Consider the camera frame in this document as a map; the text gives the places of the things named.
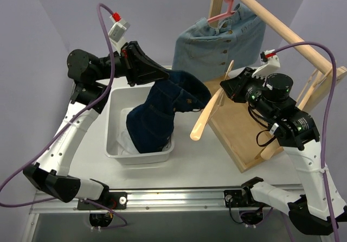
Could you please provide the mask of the wooden hanger of dark skirt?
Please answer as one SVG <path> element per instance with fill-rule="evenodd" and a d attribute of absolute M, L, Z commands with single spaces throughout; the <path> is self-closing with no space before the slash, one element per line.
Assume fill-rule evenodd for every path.
<path fill-rule="evenodd" d="M 225 75 L 220 76 L 214 80 L 208 81 L 207 86 L 211 87 L 212 90 L 215 90 L 217 87 L 219 87 L 209 102 L 206 104 L 205 108 L 201 112 L 198 120 L 196 121 L 191 133 L 190 138 L 193 141 L 199 141 L 202 133 L 204 131 L 205 126 L 207 125 L 209 119 L 214 115 L 215 111 L 220 107 L 223 106 L 224 102 L 224 91 L 222 87 L 220 86 L 220 82 L 227 79 L 228 74 L 234 67 L 234 60 L 232 60 L 227 68 L 227 71 L 225 72 Z"/>

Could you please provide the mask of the light blue denim skirt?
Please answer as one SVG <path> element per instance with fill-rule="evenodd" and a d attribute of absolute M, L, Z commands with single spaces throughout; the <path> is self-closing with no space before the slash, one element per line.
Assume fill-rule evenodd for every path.
<path fill-rule="evenodd" d="M 266 23 L 242 3 L 234 11 L 217 27 L 201 18 L 182 32 L 176 40 L 172 69 L 207 82 L 224 75 L 231 61 L 235 69 L 255 64 Z"/>

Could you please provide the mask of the dark blue denim skirt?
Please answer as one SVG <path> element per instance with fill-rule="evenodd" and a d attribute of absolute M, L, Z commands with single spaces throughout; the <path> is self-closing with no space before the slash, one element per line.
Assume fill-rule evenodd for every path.
<path fill-rule="evenodd" d="M 126 127 L 139 153 L 160 152 L 174 131 L 177 112 L 205 108 L 211 94 L 206 85 L 185 71 L 167 71 L 169 78 L 151 87 L 144 103 L 129 112 Z"/>

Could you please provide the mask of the white skirt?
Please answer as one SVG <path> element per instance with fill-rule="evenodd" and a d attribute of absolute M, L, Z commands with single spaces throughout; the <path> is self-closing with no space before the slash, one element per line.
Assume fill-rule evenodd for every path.
<path fill-rule="evenodd" d="M 135 134 L 134 139 L 127 130 L 122 131 L 117 136 L 122 155 L 167 154 L 173 148 L 173 140 L 173 135 L 156 136 L 148 131 Z"/>

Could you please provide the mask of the wooden hanger of white skirt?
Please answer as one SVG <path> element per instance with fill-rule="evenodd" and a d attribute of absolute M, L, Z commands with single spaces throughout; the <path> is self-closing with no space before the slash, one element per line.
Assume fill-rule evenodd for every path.
<path fill-rule="evenodd" d="M 320 103 L 322 98 L 329 91 L 328 84 L 330 81 L 328 81 L 327 78 L 331 76 L 330 73 L 331 72 L 327 72 L 323 74 L 317 69 L 314 70 L 297 97 L 299 109 L 305 112 L 311 112 L 311 110 Z M 269 160 L 281 151 L 283 151 L 283 148 L 279 145 L 278 141 L 273 141 L 263 149 L 260 156 L 264 160 Z"/>

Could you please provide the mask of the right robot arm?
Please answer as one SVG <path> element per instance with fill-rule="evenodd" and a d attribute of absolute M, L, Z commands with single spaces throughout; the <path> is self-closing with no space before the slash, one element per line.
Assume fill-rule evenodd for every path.
<path fill-rule="evenodd" d="M 288 215 L 296 229 L 305 235 L 330 235 L 333 225 L 328 203 L 332 203 L 334 219 L 345 222 L 346 202 L 330 175 L 327 175 L 330 195 L 326 195 L 323 175 L 327 174 L 327 167 L 320 165 L 322 146 L 316 124 L 290 97 L 293 80 L 288 75 L 273 73 L 260 79 L 254 78 L 253 72 L 246 67 L 237 77 L 220 82 L 220 86 L 233 102 L 247 103 L 250 111 L 260 114 L 267 123 L 267 132 L 291 159 L 305 193 L 291 193 L 255 177 L 242 185 L 242 202 L 276 208 Z"/>

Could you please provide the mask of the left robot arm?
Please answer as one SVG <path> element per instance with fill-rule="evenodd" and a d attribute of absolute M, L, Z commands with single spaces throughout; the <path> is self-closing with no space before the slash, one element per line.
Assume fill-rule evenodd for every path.
<path fill-rule="evenodd" d="M 81 141 L 108 101 L 111 86 L 99 80 L 125 77 L 130 86 L 135 86 L 168 79 L 169 74 L 145 55 L 136 41 L 104 58 L 75 49 L 67 57 L 67 68 L 75 87 L 66 115 L 53 142 L 35 162 L 24 167 L 23 175 L 36 189 L 62 202 L 89 199 L 95 208 L 103 209 L 110 201 L 108 185 L 69 175 Z"/>

